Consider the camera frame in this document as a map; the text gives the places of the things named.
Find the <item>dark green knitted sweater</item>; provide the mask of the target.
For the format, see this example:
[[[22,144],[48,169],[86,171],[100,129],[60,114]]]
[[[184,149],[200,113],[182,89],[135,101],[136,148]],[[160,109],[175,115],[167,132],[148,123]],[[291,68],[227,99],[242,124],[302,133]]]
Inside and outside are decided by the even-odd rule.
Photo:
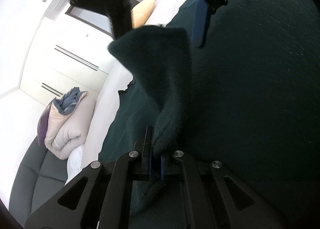
[[[197,0],[166,27],[109,46],[134,76],[99,154],[111,162],[147,126],[157,155],[220,161],[283,228],[319,228],[319,11],[312,0],[229,0],[203,48],[190,45]]]

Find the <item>yellow pillow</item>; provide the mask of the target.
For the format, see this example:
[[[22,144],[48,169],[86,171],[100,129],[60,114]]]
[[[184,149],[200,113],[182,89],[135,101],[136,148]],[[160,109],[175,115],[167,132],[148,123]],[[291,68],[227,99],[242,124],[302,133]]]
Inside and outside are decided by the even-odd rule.
[[[144,26],[152,15],[157,0],[143,0],[133,7],[131,10],[133,29]]]

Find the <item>white pillow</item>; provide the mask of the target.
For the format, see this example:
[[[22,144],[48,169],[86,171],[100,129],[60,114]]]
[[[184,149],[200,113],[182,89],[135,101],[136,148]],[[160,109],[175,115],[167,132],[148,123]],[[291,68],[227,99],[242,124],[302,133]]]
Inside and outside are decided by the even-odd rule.
[[[80,173],[80,171],[82,170],[81,168],[81,162],[82,162],[82,154],[83,154],[83,150],[84,150],[84,145],[81,145],[77,148],[75,148],[68,160],[67,160],[67,181],[65,184],[69,183],[72,179],[74,179],[77,174]]]

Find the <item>folded beige duvet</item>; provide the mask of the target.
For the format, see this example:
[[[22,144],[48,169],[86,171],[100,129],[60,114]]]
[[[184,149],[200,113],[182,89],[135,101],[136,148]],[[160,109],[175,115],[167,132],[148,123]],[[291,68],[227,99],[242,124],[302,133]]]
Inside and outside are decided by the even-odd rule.
[[[44,145],[61,160],[67,159],[71,152],[85,144],[96,104],[96,95],[82,92],[78,102],[66,111],[55,100],[50,106],[48,128]]]

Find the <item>white bed sheet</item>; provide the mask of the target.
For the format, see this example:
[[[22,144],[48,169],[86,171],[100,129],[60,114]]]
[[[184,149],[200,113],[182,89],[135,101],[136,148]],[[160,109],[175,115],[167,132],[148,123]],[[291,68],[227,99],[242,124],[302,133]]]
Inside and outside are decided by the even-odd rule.
[[[119,109],[119,91],[127,89],[133,76],[119,61],[115,61],[101,89],[82,151],[81,168],[98,160],[103,141]]]

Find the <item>purple cushion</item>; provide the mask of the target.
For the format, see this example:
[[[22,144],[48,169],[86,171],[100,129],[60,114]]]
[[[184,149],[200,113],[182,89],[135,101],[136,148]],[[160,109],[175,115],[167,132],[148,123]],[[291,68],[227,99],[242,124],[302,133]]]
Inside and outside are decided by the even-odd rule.
[[[44,109],[42,115],[39,118],[39,122],[37,125],[37,141],[39,146],[42,146],[44,144],[44,140],[46,137],[46,133],[48,130],[48,119],[50,114],[50,109],[53,101],[51,101],[46,108]]]

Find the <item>blue grey crumpled garment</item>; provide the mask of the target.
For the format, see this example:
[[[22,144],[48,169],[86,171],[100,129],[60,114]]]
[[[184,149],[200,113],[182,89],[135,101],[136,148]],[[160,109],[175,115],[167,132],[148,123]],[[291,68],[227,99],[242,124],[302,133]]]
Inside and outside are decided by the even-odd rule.
[[[78,87],[72,88],[59,99],[53,100],[53,105],[61,115],[70,115],[75,110],[77,103],[80,102],[81,96],[84,94]]]

